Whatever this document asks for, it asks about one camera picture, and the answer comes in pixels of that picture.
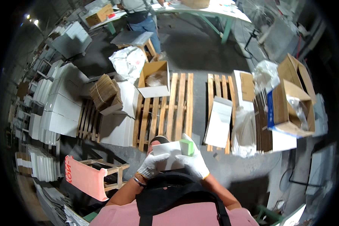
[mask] white bag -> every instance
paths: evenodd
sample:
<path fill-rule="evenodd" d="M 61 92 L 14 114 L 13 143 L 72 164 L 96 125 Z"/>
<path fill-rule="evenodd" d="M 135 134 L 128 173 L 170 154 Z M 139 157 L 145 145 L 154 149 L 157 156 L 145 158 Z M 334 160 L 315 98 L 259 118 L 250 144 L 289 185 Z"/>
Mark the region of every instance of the white bag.
<path fill-rule="evenodd" d="M 232 128 L 231 147 L 234 156 L 248 158 L 256 154 L 256 132 L 254 111 L 242 107 L 236 109 L 235 126 Z"/>
<path fill-rule="evenodd" d="M 118 73 L 120 81 L 128 80 L 131 84 L 134 84 L 136 79 L 140 77 L 146 56 L 140 48 L 129 46 L 114 52 L 109 60 Z"/>
<path fill-rule="evenodd" d="M 269 93 L 280 84 L 277 68 L 277 64 L 267 60 L 262 60 L 256 65 L 252 72 L 255 82 L 255 95 L 265 88 Z"/>

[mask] gray shirt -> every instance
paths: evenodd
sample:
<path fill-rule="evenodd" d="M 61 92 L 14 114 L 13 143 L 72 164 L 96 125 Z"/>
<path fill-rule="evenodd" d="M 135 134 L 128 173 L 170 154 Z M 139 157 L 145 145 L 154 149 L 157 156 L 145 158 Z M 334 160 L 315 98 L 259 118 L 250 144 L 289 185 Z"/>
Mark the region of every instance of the gray shirt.
<path fill-rule="evenodd" d="M 113 0 L 115 4 L 122 3 L 122 6 L 130 13 L 146 11 L 146 5 L 143 0 Z M 151 5 L 151 0 L 146 0 L 148 5 Z"/>

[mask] person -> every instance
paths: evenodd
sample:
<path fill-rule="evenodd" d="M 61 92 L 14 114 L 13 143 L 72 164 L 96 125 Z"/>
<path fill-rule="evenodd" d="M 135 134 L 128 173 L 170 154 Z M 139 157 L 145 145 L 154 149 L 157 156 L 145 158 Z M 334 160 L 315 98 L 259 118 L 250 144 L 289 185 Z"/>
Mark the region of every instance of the person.
<path fill-rule="evenodd" d="M 192 141 L 186 134 L 182 138 Z M 155 137 L 149 152 L 152 145 L 166 142 L 163 136 Z M 159 173 L 156 164 L 169 156 L 148 154 L 137 173 L 110 198 L 90 226 L 258 226 L 250 212 L 210 174 L 196 146 L 193 156 L 175 156 L 190 175 Z"/>
<path fill-rule="evenodd" d="M 151 10 L 150 0 L 114 0 L 118 8 L 127 12 L 127 21 L 134 31 L 153 32 L 151 42 L 156 53 L 160 54 L 159 59 L 165 56 L 161 51 L 161 42 L 158 38 L 157 25 L 153 20 L 154 11 Z M 158 3 L 164 7 L 164 0 L 158 0 Z"/>

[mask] green sponge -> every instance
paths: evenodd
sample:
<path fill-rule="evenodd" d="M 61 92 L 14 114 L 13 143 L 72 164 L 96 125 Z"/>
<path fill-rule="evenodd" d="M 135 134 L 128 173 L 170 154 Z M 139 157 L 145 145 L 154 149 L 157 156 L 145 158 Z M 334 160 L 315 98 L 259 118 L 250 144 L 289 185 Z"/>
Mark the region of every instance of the green sponge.
<path fill-rule="evenodd" d="M 193 156 L 194 154 L 194 142 L 181 139 L 179 140 L 181 146 L 181 152 L 184 156 Z"/>

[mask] pink shirt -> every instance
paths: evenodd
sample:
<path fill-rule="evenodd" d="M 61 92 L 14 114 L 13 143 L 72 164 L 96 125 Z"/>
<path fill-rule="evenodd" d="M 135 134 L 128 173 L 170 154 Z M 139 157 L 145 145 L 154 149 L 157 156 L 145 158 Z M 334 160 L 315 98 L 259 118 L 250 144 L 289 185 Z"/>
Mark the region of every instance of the pink shirt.
<path fill-rule="evenodd" d="M 227 210 L 232 226 L 258 226 L 258 223 L 245 208 Z M 99 214 L 92 220 L 90 226 L 123 226 L 139 225 L 140 216 L 137 209 L 137 202 L 117 206 L 110 205 L 103 207 Z M 219 225 L 217 211 L 213 202 L 198 202 L 176 206 L 167 212 L 153 216 L 153 226 L 169 225 Z"/>

